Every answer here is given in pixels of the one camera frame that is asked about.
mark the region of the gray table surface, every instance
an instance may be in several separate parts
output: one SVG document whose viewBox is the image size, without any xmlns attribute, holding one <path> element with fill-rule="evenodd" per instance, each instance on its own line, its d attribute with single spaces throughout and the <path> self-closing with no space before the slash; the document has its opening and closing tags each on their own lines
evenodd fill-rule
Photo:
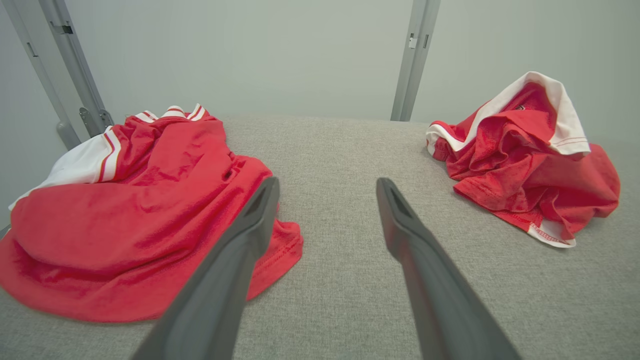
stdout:
<svg viewBox="0 0 640 360">
<path fill-rule="evenodd" d="M 300 262 L 247 304 L 236 359 L 420 357 L 401 268 L 383 244 L 378 177 L 396 182 L 524 358 L 640 358 L 637 145 L 600 143 L 621 177 L 620 207 L 574 249 L 554 249 L 454 194 L 426 152 L 428 124 L 224 121 L 232 151 L 280 178 L 278 216 L 305 239 Z M 152 326 L 67 320 L 3 290 L 0 324 L 2 359 L 124 359 Z"/>
</svg>

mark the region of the red fabric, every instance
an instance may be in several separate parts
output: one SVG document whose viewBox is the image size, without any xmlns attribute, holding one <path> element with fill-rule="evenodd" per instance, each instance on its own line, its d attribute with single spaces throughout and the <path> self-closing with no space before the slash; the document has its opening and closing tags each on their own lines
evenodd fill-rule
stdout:
<svg viewBox="0 0 640 360">
<path fill-rule="evenodd" d="M 0 241 L 0 284 L 29 307 L 94 322 L 157 318 L 271 171 L 238 156 L 222 121 L 129 117 L 113 181 L 37 189 Z M 301 257 L 300 227 L 276 220 L 248 298 Z"/>
<path fill-rule="evenodd" d="M 476 113 L 456 126 L 434 122 L 460 141 L 469 134 Z M 528 83 L 504 109 L 480 123 L 476 137 L 454 152 L 444 138 L 433 157 L 446 161 L 459 182 L 454 190 L 524 231 L 543 218 L 562 224 L 560 239 L 569 240 L 592 217 L 606 217 L 618 206 L 620 180 L 605 151 L 591 144 L 583 156 L 549 149 L 556 112 L 545 89 Z M 565 139 L 556 145 L 586 142 Z"/>
</svg>

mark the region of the white sleeve trim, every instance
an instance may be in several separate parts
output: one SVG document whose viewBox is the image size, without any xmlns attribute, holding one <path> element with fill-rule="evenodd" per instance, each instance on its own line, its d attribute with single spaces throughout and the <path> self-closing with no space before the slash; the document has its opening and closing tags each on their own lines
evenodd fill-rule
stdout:
<svg viewBox="0 0 640 360">
<path fill-rule="evenodd" d="M 191 113 L 187 119 L 191 121 L 198 121 L 204 116 L 204 111 L 204 108 L 200 104 L 196 104 L 196 108 L 193 109 L 193 113 Z"/>
<path fill-rule="evenodd" d="M 151 111 L 143 111 L 136 115 L 136 117 L 144 122 L 152 123 L 158 119 Z"/>
<path fill-rule="evenodd" d="M 478 125 L 482 120 L 499 113 L 522 88 L 530 82 L 534 82 L 543 86 L 547 92 L 549 103 L 554 107 L 557 113 L 556 129 L 553 137 L 549 140 L 549 147 L 559 154 L 569 155 L 582 152 L 588 154 L 591 152 L 589 143 L 584 136 L 584 130 L 580 124 L 580 119 L 575 112 L 575 108 L 564 89 L 564 85 L 557 80 L 540 74 L 539 72 L 530 71 L 517 79 L 513 84 L 507 86 L 498 96 L 486 103 L 482 108 L 478 109 L 476 117 L 469 129 L 469 134 L 464 142 L 455 139 L 442 126 L 433 124 L 427 130 L 427 148 L 431 155 L 435 151 L 435 142 L 438 138 L 444 138 L 453 151 L 460 151 L 467 146 L 476 137 Z"/>
<path fill-rule="evenodd" d="M 184 117 L 186 119 L 186 116 L 184 116 L 184 110 L 180 106 L 171 106 L 161 117 L 167 116 Z"/>
<path fill-rule="evenodd" d="M 553 247 L 560 247 L 564 249 L 574 247 L 575 238 L 563 240 L 562 237 L 560 237 L 562 230 L 562 224 L 543 219 L 539 227 L 534 223 L 529 224 L 529 231 L 527 231 L 527 234 Z"/>
<path fill-rule="evenodd" d="M 113 127 L 109 126 L 104 134 L 94 136 L 58 159 L 47 179 L 20 196 L 13 204 L 9 205 L 9 210 L 13 210 L 18 200 L 29 196 L 36 189 L 112 180 L 115 177 L 121 148 Z"/>
</svg>

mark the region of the clothing pile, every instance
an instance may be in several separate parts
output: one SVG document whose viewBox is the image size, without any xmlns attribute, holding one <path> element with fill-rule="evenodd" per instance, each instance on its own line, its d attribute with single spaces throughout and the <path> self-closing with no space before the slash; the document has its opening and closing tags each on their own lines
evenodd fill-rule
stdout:
<svg viewBox="0 0 640 360">
<path fill-rule="evenodd" d="M 200 105 L 144 111 L 66 153 L 10 206 L 0 284 L 27 306 L 94 322 L 160 317 L 271 171 L 235 155 Z M 275 221 L 248 298 L 301 257 Z"/>
<path fill-rule="evenodd" d="M 436 121 L 427 149 L 455 192 L 532 237 L 574 247 L 574 234 L 618 207 L 620 179 L 589 144 L 562 83 L 528 72 L 455 126 Z"/>
</svg>

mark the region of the white wall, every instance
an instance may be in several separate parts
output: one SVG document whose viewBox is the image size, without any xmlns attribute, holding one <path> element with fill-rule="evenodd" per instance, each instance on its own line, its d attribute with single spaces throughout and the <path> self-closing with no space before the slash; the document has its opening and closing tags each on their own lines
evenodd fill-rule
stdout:
<svg viewBox="0 0 640 360">
<path fill-rule="evenodd" d="M 66 152 L 58 116 L 0 3 L 0 228 L 7 206 L 40 184 Z"/>
<path fill-rule="evenodd" d="M 640 1 L 442 0 L 412 121 L 457 124 L 528 70 L 560 80 L 587 137 L 637 142 Z"/>
<path fill-rule="evenodd" d="M 390 118 L 412 0 L 67 0 L 116 122 L 213 114 Z"/>
</svg>

